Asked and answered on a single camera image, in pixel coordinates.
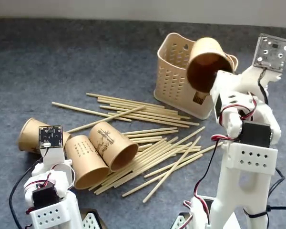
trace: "brown paper cup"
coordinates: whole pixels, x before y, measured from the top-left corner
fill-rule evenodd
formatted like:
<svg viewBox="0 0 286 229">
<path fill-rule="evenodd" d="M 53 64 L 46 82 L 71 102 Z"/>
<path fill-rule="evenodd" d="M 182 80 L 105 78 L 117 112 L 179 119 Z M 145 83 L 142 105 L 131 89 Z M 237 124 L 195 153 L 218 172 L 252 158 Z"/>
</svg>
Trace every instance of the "brown paper cup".
<svg viewBox="0 0 286 229">
<path fill-rule="evenodd" d="M 76 174 L 75 188 L 85 189 L 104 180 L 109 168 L 96 152 L 87 136 L 79 135 L 71 138 L 65 147 L 68 159 Z"/>
<path fill-rule="evenodd" d="M 232 73 L 234 63 L 213 38 L 199 39 L 191 50 L 186 76 L 189 84 L 199 92 L 209 93 L 219 70 Z"/>
<path fill-rule="evenodd" d="M 21 151 L 40 153 L 39 150 L 39 126 L 46 126 L 35 118 L 30 118 L 20 131 L 18 138 L 18 147 Z M 65 146 L 71 135 L 67 132 L 62 133 L 62 144 Z"/>
<path fill-rule="evenodd" d="M 107 122 L 95 125 L 89 133 L 89 139 L 113 172 L 130 163 L 138 151 L 138 144 Z"/>
</svg>

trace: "beige plastic basket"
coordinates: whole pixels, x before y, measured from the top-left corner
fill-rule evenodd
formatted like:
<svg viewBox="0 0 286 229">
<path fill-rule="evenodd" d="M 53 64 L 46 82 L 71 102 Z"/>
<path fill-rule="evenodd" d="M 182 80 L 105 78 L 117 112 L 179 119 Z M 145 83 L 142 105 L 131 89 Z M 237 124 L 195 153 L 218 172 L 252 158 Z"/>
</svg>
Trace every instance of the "beige plastic basket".
<svg viewBox="0 0 286 229">
<path fill-rule="evenodd" d="M 158 50 L 158 73 L 154 96 L 157 100 L 176 107 L 199 119 L 206 119 L 213 108 L 210 95 L 202 98 L 186 79 L 186 67 L 189 62 L 194 41 L 186 39 L 178 33 L 170 33 Z M 234 64 L 238 60 L 227 55 Z"/>
</svg>

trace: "wall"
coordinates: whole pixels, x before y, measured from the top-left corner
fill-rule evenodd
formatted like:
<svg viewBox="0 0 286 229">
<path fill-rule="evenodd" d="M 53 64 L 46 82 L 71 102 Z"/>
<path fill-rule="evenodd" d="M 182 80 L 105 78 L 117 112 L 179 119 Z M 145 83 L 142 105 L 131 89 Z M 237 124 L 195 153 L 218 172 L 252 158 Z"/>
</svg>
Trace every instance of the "wall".
<svg viewBox="0 0 286 229">
<path fill-rule="evenodd" d="M 0 0 L 0 16 L 286 27 L 286 0 Z"/>
</svg>

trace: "gray carpet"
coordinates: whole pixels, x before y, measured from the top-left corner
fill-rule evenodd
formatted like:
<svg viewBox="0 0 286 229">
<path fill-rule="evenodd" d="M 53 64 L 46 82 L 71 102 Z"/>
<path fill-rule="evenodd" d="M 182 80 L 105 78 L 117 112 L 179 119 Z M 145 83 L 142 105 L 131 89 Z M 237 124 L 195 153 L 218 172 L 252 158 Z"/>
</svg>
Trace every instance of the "gray carpet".
<svg viewBox="0 0 286 229">
<path fill-rule="evenodd" d="M 156 81 L 156 52 L 165 36 L 178 32 L 197 40 L 216 38 L 227 53 L 239 59 L 238 72 L 251 65 L 260 32 L 286 38 L 286 29 L 189 23 L 0 20 L 0 229 L 16 228 L 8 207 L 8 196 L 15 181 L 37 159 L 20 152 L 16 145 L 22 125 L 30 117 L 70 129 L 100 119 L 51 106 L 51 101 L 100 111 L 95 99 L 86 92 L 157 103 L 153 98 Z M 277 166 L 286 176 L 286 72 L 282 80 L 269 85 L 269 104 L 282 129 L 277 144 Z M 120 131 L 159 128 L 162 125 L 133 121 L 112 121 Z M 206 126 L 201 144 L 208 146 L 210 136 L 224 133 L 213 115 L 202 122 Z M 181 129 L 185 136 L 196 127 Z M 143 198 L 154 185 L 122 198 L 121 194 L 141 184 L 137 177 L 127 184 L 95 196 L 75 191 L 81 208 L 96 208 L 110 229 L 170 228 L 184 199 L 190 199 L 193 186 L 204 173 L 211 154 L 169 177 L 146 204 Z M 199 193 L 214 196 L 222 151 L 218 150 L 210 172 Z M 14 206 L 23 227 L 25 216 L 23 183 L 17 189 Z M 286 181 L 271 196 L 272 205 L 286 205 Z M 238 210 L 242 226 L 245 217 Z M 286 228 L 286 211 L 272 211 L 270 228 Z"/>
</svg>

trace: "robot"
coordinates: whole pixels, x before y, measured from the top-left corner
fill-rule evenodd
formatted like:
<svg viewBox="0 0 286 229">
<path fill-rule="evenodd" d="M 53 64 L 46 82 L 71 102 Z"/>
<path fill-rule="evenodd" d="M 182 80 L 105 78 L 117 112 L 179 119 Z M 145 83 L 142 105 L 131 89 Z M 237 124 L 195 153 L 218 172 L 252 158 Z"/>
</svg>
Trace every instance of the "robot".
<svg viewBox="0 0 286 229">
<path fill-rule="evenodd" d="M 103 229 L 96 211 L 88 210 L 82 220 L 76 195 L 69 190 L 74 185 L 75 172 L 72 161 L 65 159 L 62 127 L 40 126 L 39 146 L 42 160 L 34 165 L 32 176 L 23 186 L 26 214 L 32 220 L 25 229 Z M 22 228 L 17 219 L 15 222 Z"/>
<path fill-rule="evenodd" d="M 268 106 L 267 85 L 281 79 L 285 66 L 286 39 L 261 34 L 252 66 L 239 75 L 218 71 L 214 79 L 206 79 L 214 82 L 210 95 L 216 122 L 227 133 L 212 136 L 217 143 L 225 140 L 217 195 L 197 195 L 203 177 L 194 197 L 184 203 L 188 219 L 179 215 L 171 228 L 239 229 L 237 206 L 244 207 L 249 229 L 268 228 L 267 199 L 278 153 L 270 146 L 279 141 L 281 130 Z M 249 176 L 244 186 L 239 185 L 242 173 Z"/>
<path fill-rule="evenodd" d="M 271 176 L 277 170 L 278 153 L 270 146 L 281 137 L 268 106 L 267 85 L 281 79 L 285 66 L 286 39 L 261 34 L 252 66 L 239 75 L 218 71 L 213 79 L 206 79 L 213 81 L 210 95 L 216 122 L 227 133 L 212 137 L 216 144 L 225 140 L 217 195 L 210 198 L 197 194 L 205 174 L 195 186 L 194 197 L 184 202 L 190 209 L 189 217 L 178 216 L 171 228 L 239 229 L 233 214 L 236 206 L 244 206 L 249 229 L 267 228 L 268 192 Z M 64 157 L 61 126 L 41 126 L 39 142 L 43 162 L 39 160 L 34 165 L 32 177 L 24 184 L 26 213 L 32 220 L 26 229 L 102 229 L 93 212 L 82 220 L 77 198 L 69 191 L 75 172 L 72 161 Z M 243 172 L 249 173 L 250 179 L 241 187 L 239 179 Z M 10 196 L 10 207 L 18 228 L 22 229 L 11 204 L 16 186 Z"/>
</svg>

